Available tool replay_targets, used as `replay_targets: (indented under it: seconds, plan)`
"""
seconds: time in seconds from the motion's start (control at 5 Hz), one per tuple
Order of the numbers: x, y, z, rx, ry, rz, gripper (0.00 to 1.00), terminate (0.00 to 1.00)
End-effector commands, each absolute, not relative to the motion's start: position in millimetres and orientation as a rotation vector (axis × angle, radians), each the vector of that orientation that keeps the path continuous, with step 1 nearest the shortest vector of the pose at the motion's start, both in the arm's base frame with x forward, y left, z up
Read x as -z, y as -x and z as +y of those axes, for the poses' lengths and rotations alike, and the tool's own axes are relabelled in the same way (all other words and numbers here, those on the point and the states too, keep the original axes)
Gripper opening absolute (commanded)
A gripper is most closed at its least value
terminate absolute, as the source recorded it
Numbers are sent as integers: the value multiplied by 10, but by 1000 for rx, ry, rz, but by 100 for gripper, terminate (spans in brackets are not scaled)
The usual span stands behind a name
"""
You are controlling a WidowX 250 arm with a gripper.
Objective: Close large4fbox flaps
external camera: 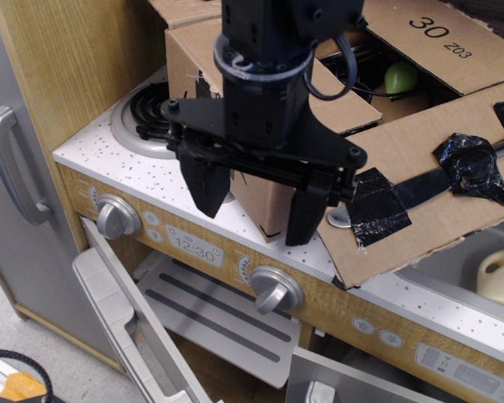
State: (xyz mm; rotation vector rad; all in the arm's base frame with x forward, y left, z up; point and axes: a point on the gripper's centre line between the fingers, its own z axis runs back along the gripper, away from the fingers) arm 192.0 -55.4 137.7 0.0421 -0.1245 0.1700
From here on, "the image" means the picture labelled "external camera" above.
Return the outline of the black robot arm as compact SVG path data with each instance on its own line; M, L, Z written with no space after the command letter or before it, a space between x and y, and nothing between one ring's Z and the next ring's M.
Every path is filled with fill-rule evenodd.
M348 202L366 152L327 128L310 98L316 48L332 39L354 83L357 65L344 31L363 21L360 1L225 1L213 59L223 77L217 99L160 104L167 148L181 165L196 207L214 217L232 170L294 189L286 244L308 243L328 207Z

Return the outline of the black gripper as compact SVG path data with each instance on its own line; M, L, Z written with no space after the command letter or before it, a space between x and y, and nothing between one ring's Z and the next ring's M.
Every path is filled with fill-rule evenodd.
M176 153L192 199L216 217L230 189L231 170L296 189L286 245L307 244L328 207L354 198L356 171L366 153L326 124L310 105L318 96L309 66L274 82L224 79L221 98L172 98L160 111L170 123L167 147Z

